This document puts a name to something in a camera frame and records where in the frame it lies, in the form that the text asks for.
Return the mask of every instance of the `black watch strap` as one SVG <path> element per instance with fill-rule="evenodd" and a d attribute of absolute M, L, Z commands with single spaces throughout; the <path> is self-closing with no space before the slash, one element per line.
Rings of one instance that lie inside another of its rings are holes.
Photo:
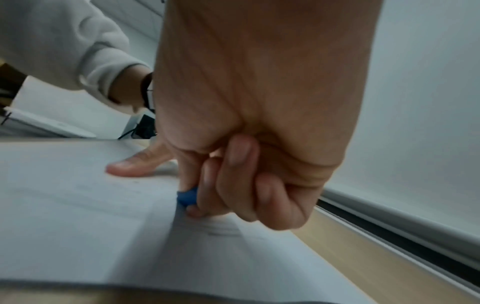
<path fill-rule="evenodd" d="M 155 112 L 155 105 L 153 99 L 154 84 L 152 82 L 152 73 L 145 76 L 140 85 L 141 96 L 143 98 L 144 106 L 152 112 Z"/>

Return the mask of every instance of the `large sheet of paper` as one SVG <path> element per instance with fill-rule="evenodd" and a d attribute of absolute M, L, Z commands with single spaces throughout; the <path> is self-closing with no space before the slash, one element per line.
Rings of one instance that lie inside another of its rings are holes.
<path fill-rule="evenodd" d="M 0 143 L 0 279 L 121 285 L 258 301 L 371 303 L 291 232 L 191 219 L 177 168 L 120 178 L 126 141 Z"/>

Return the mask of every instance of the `blue eraser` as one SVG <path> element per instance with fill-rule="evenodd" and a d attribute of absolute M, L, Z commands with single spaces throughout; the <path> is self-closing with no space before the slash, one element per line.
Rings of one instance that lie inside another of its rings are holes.
<path fill-rule="evenodd" d="M 177 192 L 176 193 L 176 201 L 183 207 L 187 207 L 190 205 L 195 205 L 197 203 L 197 190 L 199 188 L 195 187 L 189 191 L 185 192 Z"/>

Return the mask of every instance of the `table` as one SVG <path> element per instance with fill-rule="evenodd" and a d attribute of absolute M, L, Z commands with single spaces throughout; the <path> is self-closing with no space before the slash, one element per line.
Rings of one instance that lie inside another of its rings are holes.
<path fill-rule="evenodd" d="M 0 139 L 25 141 L 26 139 Z M 146 140 L 134 140 L 147 145 Z M 294 234 L 380 304 L 480 303 L 461 288 L 387 249 L 342 221 L 315 210 Z M 208 296 L 128 288 L 0 284 L 0 304 L 241 303 Z"/>

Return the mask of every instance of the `white sleeve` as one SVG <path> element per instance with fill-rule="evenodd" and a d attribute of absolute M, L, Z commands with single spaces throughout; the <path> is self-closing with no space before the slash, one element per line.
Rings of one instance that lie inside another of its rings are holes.
<path fill-rule="evenodd" d="M 19 71 L 52 85 L 85 89 L 107 99 L 125 68 L 146 65 L 130 56 L 129 40 L 118 25 L 88 0 L 0 1 L 0 57 Z"/>

